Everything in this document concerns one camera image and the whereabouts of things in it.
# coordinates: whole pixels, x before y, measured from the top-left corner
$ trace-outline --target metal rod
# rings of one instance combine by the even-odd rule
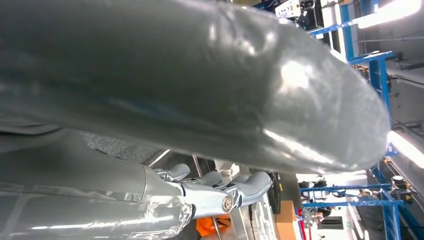
[[[221,231],[220,228],[218,227],[218,221],[216,217],[212,217],[213,218],[213,225],[215,225],[215,229],[216,229],[216,235],[218,236],[219,240],[223,240],[223,238],[221,237]]]
[[[153,166],[153,164],[159,162],[159,160],[161,160],[167,153],[169,153],[171,151],[171,149],[165,150],[164,152],[162,152],[162,154],[160,156],[158,156],[155,160],[153,160],[148,166],[149,168],[151,168]]]
[[[195,154],[193,154],[192,156],[193,156],[193,160],[194,160],[194,165],[195,165],[196,170],[197,170],[197,174],[201,178],[201,177],[203,177],[203,175],[202,175],[202,170],[200,169],[198,158],[196,157]]]
[[[206,158],[204,159],[204,162],[206,163],[207,170],[210,172],[211,168],[209,167],[209,162]]]
[[[421,40],[424,36],[410,36],[410,37],[393,37],[386,39],[370,39],[370,40],[358,40],[357,43],[372,43],[372,42],[389,42],[389,41],[408,41],[408,40]]]
[[[197,156],[195,154],[192,154],[191,156],[193,157],[194,166],[196,167],[197,174],[201,178],[202,177],[202,170],[200,169],[198,158],[197,158]],[[217,218],[215,216],[213,216],[212,219],[213,219],[213,225],[215,226],[216,235],[218,236],[218,239],[219,240],[223,240],[222,237],[221,237],[220,228],[218,227],[218,220],[217,220]]]

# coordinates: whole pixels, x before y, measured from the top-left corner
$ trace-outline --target blue metal frame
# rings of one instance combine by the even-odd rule
[[[386,177],[380,171],[380,166],[376,166],[371,170],[373,176],[377,180],[378,183],[387,183]],[[388,209],[386,210],[386,215],[384,216],[384,227],[386,229],[390,229],[390,225],[386,225],[387,220],[390,220],[387,224],[395,223],[399,224],[399,217],[396,219],[396,214],[402,218],[405,225],[409,228],[409,232],[412,234],[414,239],[424,240],[424,229],[420,225],[420,223],[415,219],[414,215],[409,211],[409,209],[405,205],[399,205],[397,210]]]
[[[373,198],[366,197],[357,197],[356,195],[351,195],[347,193],[342,193],[344,197],[357,197],[358,201],[345,201],[345,202],[310,202],[304,203],[303,206],[306,208],[323,208],[323,207],[338,207],[338,206],[398,206],[403,205],[404,201],[394,200],[390,194],[387,192],[388,189],[391,189],[392,185],[389,183],[383,184],[366,184],[366,185],[351,185],[351,186],[326,186],[326,187],[313,187],[313,188],[301,188],[301,193],[307,193],[308,197],[315,199],[315,192],[330,192],[330,193],[339,193],[340,190],[354,190],[354,189],[380,189],[385,199],[375,200]]]
[[[375,200],[373,198],[358,197],[358,201],[345,201],[345,202],[311,202],[304,203],[305,208],[324,208],[324,207],[340,207],[340,206],[381,206],[383,209],[384,217],[384,228],[387,240],[401,240],[401,223],[399,220],[399,206],[404,205],[402,200],[394,200],[392,196],[387,192],[391,189],[389,183],[380,184],[369,184],[369,185],[352,185],[352,186],[333,186],[333,187],[315,187],[315,188],[301,188],[300,192],[307,193],[308,197],[311,197],[311,193],[315,198],[315,192],[327,191],[339,193],[340,190],[352,190],[352,189],[376,189],[381,190],[381,200]],[[350,194],[345,194],[348,197],[354,197]]]
[[[386,59],[393,57],[393,52],[381,52],[376,54],[366,54],[348,59],[351,65],[368,63],[369,79],[371,85],[381,96],[383,103],[390,112],[389,86],[387,79]]]
[[[349,16],[349,6],[343,5],[340,7],[340,16],[343,22],[347,22],[351,20]],[[355,56],[354,52],[354,42],[352,40],[352,29],[350,26],[347,26],[343,29],[343,37],[344,37],[344,48],[346,51],[346,58],[351,59]]]

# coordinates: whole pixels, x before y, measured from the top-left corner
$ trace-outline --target wall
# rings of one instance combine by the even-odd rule
[[[367,40],[424,36],[424,3],[421,9],[413,15],[360,31],[366,33]],[[405,62],[409,64],[424,62],[424,39],[372,42],[366,44],[366,49],[368,52],[375,50],[402,52],[406,59]],[[424,79],[424,68],[413,70],[413,72],[422,75]],[[424,119],[424,104],[422,104],[424,103],[424,89],[393,81],[390,95],[392,96],[390,103],[393,119],[401,122]]]

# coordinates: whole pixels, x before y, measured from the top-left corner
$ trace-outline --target plastic wrap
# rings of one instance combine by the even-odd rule
[[[11,240],[162,240],[189,223],[182,196],[0,183],[0,232]]]
[[[212,0],[2,0],[0,110],[275,171],[372,166],[378,95],[286,23]]]

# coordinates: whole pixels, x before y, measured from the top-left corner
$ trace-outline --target blue beam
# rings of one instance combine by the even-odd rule
[[[310,202],[303,203],[304,208],[325,208],[325,207],[342,207],[342,206],[398,206],[404,205],[402,200],[371,200],[371,201],[344,201],[344,202]]]
[[[391,51],[386,51],[386,52],[380,52],[380,53],[376,53],[376,54],[369,54],[366,56],[358,56],[358,57],[354,57],[351,59],[348,59],[349,63],[351,65],[355,65],[355,64],[363,64],[363,63],[368,63],[371,61],[378,61],[380,59],[386,59],[386,58],[390,58],[393,57],[393,52]]]
[[[341,15],[341,20],[343,22],[348,22],[351,20],[351,17],[349,16],[348,5],[343,5],[340,7],[340,15]],[[343,37],[344,37],[344,48],[346,51],[346,58],[351,59],[355,56],[355,53],[354,53],[354,42],[352,40],[352,30],[350,26],[347,26],[345,29],[343,29]]]
[[[387,108],[387,111],[390,113],[389,86],[387,84],[386,59],[380,58],[378,60],[378,66],[380,68],[381,99],[383,100]]]
[[[390,183],[383,184],[364,184],[364,185],[351,185],[351,186],[325,186],[325,187],[313,187],[313,188],[301,188],[300,192],[316,192],[316,191],[328,191],[328,190],[349,190],[349,189],[386,189],[391,188]]]

